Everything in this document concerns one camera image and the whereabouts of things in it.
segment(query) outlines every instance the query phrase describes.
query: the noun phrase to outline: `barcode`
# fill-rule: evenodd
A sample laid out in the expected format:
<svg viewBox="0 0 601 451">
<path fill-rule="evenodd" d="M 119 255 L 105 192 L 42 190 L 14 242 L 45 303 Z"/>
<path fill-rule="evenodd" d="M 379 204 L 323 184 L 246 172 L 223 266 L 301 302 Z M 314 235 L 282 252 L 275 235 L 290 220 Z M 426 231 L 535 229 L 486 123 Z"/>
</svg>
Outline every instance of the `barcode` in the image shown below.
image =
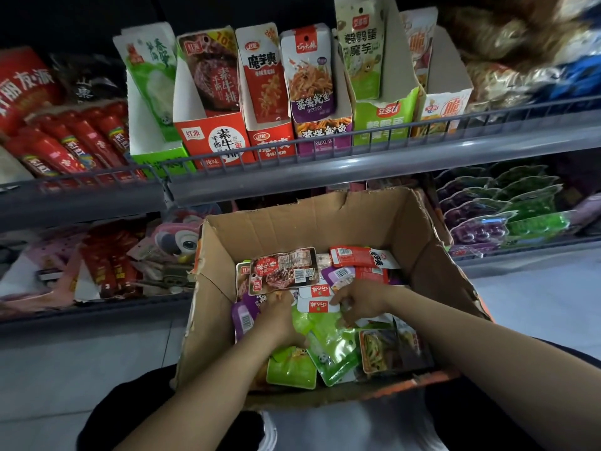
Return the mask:
<svg viewBox="0 0 601 451">
<path fill-rule="evenodd" d="M 334 275 L 338 278 L 344 278 L 347 275 L 350 275 L 350 271 L 346 267 L 342 267 L 341 269 L 334 271 Z"/>
<path fill-rule="evenodd" d="M 295 269 L 295 283 L 304 283 L 306 280 L 304 269 Z"/>
<path fill-rule="evenodd" d="M 238 316 L 242 322 L 242 332 L 245 334 L 252 329 L 255 322 L 252 320 L 251 314 L 242 310 L 238 310 Z"/>
</svg>

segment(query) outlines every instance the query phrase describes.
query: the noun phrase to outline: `white floor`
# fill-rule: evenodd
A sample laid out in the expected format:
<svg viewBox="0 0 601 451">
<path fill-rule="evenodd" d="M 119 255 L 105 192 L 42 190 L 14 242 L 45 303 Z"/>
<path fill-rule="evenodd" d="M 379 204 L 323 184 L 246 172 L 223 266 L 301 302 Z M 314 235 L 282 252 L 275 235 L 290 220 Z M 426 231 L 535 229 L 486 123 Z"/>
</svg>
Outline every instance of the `white floor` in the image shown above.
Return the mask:
<svg viewBox="0 0 601 451">
<path fill-rule="evenodd" d="M 499 324 L 601 359 L 600 281 L 601 264 L 589 259 L 474 283 Z M 73 450 L 88 414 L 114 386 L 177 362 L 184 326 L 181 319 L 2 337 L 0 449 Z M 290 413 L 275 417 L 277 449 L 307 451 L 292 436 L 291 420 L 298 421 Z M 360 443 L 352 448 L 363 449 Z M 332 449 L 323 445 L 314 449 Z M 403 447 L 388 437 L 379 448 Z"/>
</svg>

